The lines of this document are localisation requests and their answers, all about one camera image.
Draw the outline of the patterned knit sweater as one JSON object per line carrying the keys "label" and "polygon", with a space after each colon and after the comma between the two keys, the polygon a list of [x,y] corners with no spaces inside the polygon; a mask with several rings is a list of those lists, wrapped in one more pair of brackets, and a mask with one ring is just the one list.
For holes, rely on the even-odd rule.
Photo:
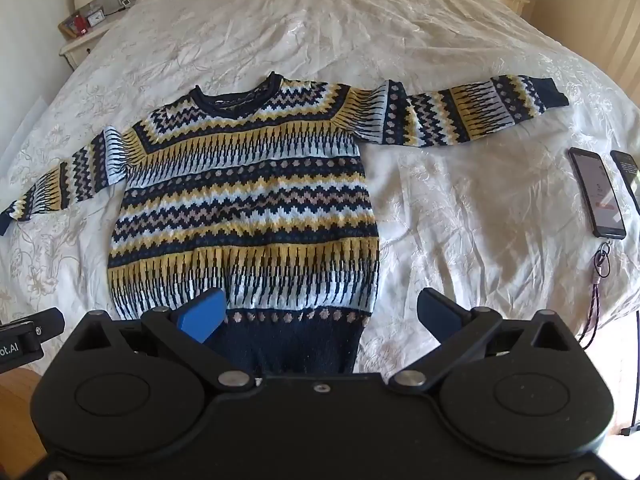
{"label": "patterned knit sweater", "polygon": [[475,141],[567,97],[550,78],[500,75],[410,94],[269,75],[192,89],[126,130],[103,129],[2,211],[2,226],[124,188],[106,278],[121,318],[224,294],[205,343],[241,370],[344,374],[376,301],[378,225],[363,143]]}

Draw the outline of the cream embroidered bedspread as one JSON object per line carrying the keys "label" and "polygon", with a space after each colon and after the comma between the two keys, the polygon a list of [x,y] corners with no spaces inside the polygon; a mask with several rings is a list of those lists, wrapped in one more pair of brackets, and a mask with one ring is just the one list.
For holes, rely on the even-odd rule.
{"label": "cream embroidered bedspread", "polygon": [[125,129],[194,87],[290,79],[409,92],[502,74],[552,78],[562,110],[460,148],[363,145],[381,233],[378,303],[360,370],[390,373],[432,348],[414,316],[437,288],[508,318],[588,315],[591,233],[567,152],[639,149],[639,110],[602,70],[496,0],[138,0],[73,72],[14,162],[8,204],[104,127]]}

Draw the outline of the black smartphone lit screen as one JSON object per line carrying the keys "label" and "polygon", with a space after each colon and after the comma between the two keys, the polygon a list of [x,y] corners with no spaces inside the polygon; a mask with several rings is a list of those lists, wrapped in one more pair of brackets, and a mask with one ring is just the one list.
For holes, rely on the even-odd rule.
{"label": "black smartphone lit screen", "polygon": [[581,148],[570,148],[568,154],[586,201],[593,234],[607,240],[623,240],[623,216],[602,158]]}

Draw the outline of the white bedside table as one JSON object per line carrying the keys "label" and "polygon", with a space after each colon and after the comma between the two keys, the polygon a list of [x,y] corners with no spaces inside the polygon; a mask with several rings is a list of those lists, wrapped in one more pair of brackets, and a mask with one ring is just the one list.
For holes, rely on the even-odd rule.
{"label": "white bedside table", "polygon": [[71,70],[77,70],[86,57],[94,50],[102,37],[128,13],[127,10],[109,15],[103,22],[90,29],[85,35],[68,40],[58,51]]}

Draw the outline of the red box on nightstand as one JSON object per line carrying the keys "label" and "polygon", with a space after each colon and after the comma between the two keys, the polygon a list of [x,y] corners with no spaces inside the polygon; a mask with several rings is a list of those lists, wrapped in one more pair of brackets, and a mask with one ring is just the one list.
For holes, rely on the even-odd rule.
{"label": "red box on nightstand", "polygon": [[65,22],[73,37],[84,36],[88,32],[88,24],[81,14],[71,15]]}

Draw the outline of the small alarm clock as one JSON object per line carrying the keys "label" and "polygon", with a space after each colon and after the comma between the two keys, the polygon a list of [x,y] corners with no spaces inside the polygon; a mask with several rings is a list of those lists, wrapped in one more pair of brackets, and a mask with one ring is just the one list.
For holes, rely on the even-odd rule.
{"label": "small alarm clock", "polygon": [[102,6],[92,10],[87,15],[87,22],[91,28],[98,26],[99,24],[103,23],[105,20],[106,20],[106,14]]}

